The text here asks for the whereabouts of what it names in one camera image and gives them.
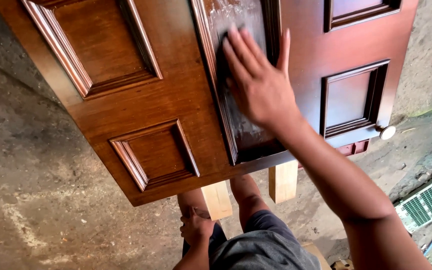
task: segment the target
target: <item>dirty floor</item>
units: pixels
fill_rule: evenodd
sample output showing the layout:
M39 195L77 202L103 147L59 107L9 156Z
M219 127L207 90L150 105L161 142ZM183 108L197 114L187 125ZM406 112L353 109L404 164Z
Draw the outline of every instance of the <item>dirty floor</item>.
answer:
M398 132L351 159L397 200L432 174L432 2L420 0L393 109ZM252 174L272 211L332 263L349 256L341 222L304 171L275 205L267 170ZM238 207L221 220L242 232ZM165 269L181 257L176 197L132 207L0 18L0 269ZM432 223L413 234L422 246ZM432 251L429 253L432 262Z

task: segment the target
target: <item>door knob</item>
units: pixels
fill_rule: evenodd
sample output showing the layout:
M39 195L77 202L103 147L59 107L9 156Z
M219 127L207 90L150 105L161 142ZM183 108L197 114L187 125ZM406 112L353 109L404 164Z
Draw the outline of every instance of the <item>door knob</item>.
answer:
M379 132L379 138L383 140L387 140L396 133L396 127L394 126L376 126L376 131Z

